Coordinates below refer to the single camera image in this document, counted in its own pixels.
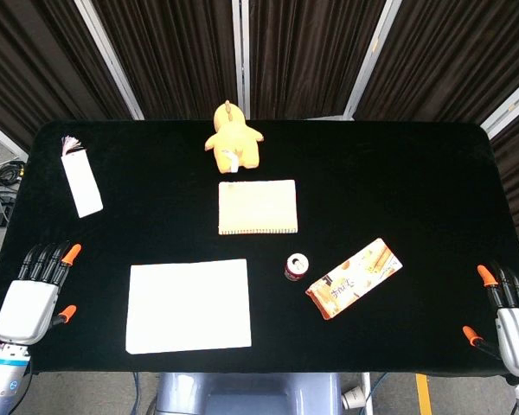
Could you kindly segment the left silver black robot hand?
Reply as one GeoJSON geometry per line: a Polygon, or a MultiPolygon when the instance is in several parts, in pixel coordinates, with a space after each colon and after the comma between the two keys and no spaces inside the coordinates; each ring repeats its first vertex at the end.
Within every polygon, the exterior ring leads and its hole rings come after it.
{"type": "Polygon", "coordinates": [[[54,310],[80,252],[80,244],[68,241],[36,245],[27,252],[0,309],[0,349],[34,345],[52,328],[70,322],[76,305],[54,310]]]}

